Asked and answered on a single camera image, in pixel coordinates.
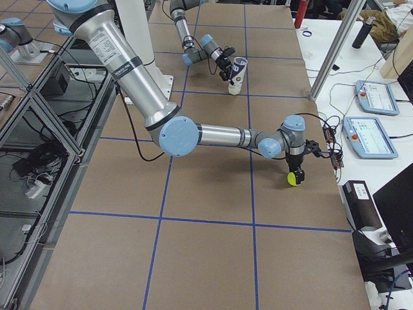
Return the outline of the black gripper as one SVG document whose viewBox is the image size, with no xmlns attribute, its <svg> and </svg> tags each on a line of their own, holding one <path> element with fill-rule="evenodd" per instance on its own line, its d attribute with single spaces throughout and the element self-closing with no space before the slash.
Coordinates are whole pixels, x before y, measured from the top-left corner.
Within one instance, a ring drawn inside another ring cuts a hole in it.
<svg viewBox="0 0 413 310">
<path fill-rule="evenodd" d="M 289 154 L 286 153 L 286 161 L 290 171 L 294 171 L 299 185 L 305 180 L 305 172 L 301 169 L 301 164 L 304 159 L 304 154 Z"/>
<path fill-rule="evenodd" d="M 232 70 L 232 63 L 229 60 L 229 58 L 227 56 L 225 56 L 224 54 L 221 54 L 216 59 L 216 65 L 220 69 L 219 76 L 221 77 L 221 79 L 223 81 L 228 81 L 230 78 L 229 78 L 229 75 L 227 73 L 231 72 L 231 70 Z"/>
</svg>

